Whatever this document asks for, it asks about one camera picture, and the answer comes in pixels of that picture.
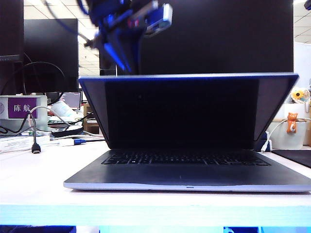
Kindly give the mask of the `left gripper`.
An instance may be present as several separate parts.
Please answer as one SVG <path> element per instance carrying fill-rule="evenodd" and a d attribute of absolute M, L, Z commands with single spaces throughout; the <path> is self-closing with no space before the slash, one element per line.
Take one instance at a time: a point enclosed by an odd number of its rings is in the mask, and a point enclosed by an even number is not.
<path fill-rule="evenodd" d="M 139 21 L 148 14 L 147 0 L 87 0 L 88 9 L 84 13 L 91 22 L 99 28 L 99 34 L 104 37 L 103 55 L 115 63 L 124 73 L 140 73 L 141 42 L 145 26 L 139 26 Z M 124 42 L 129 43 L 133 53 L 133 68 L 131 60 L 117 43 L 108 43 L 108 36 L 120 30 L 125 33 Z"/>

